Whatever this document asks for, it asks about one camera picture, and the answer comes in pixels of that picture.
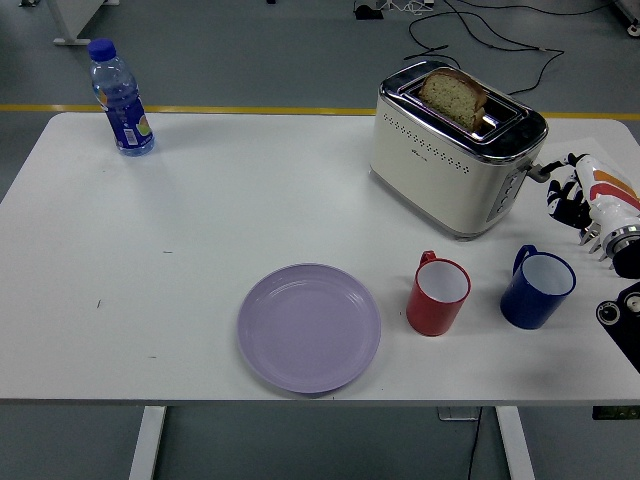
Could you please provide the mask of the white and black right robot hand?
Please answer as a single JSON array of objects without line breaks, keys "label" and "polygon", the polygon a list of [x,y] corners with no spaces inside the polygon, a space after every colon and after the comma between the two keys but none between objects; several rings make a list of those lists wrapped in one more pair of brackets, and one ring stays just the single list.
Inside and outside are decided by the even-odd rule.
[{"label": "white and black right robot hand", "polygon": [[610,164],[590,154],[567,154],[539,171],[544,180],[571,166],[564,184],[552,180],[547,193],[549,215],[576,229],[599,226],[605,234],[639,226],[639,198],[630,181]]}]

